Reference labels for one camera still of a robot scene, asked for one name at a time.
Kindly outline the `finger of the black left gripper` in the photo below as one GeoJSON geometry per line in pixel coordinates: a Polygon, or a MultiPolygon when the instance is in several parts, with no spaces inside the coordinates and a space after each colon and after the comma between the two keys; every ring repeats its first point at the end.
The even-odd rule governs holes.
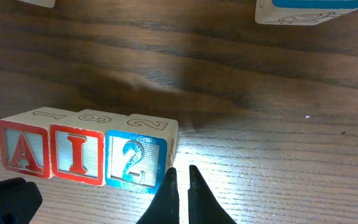
{"type": "Polygon", "coordinates": [[[22,177],[0,181],[0,224],[28,224],[43,202],[34,182],[22,177]]]}

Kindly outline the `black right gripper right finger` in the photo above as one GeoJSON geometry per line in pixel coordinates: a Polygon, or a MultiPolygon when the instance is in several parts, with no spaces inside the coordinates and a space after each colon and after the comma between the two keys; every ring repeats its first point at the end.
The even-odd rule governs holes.
{"type": "Polygon", "coordinates": [[[189,171],[189,224],[236,224],[220,206],[198,168],[190,165],[189,171]]]}

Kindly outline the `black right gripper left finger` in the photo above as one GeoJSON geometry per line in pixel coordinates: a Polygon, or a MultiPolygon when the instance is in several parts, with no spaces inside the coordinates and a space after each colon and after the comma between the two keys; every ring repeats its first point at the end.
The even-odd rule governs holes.
{"type": "Polygon", "coordinates": [[[137,224],[179,224],[179,206],[177,170],[171,167],[137,224]]]}

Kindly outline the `blue 2 block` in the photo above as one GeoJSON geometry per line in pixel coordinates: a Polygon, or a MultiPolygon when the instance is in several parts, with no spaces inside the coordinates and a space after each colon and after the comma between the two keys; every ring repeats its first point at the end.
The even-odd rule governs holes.
{"type": "Polygon", "coordinates": [[[106,133],[106,184],[155,194],[173,166],[178,141],[175,119],[131,114],[106,133]]]}

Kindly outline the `red A block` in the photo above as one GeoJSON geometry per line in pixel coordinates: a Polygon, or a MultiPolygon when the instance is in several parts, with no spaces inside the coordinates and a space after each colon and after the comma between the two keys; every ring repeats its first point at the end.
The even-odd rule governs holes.
{"type": "Polygon", "coordinates": [[[4,168],[43,179],[53,177],[49,127],[73,114],[73,111],[42,107],[0,119],[4,168]]]}

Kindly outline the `red I block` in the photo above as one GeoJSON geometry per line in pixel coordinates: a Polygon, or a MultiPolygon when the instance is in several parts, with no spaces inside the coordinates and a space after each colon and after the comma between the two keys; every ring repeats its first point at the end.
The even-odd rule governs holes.
{"type": "Polygon", "coordinates": [[[50,125],[54,176],[89,185],[105,184],[106,135],[126,119],[123,114],[82,110],[50,125]]]}

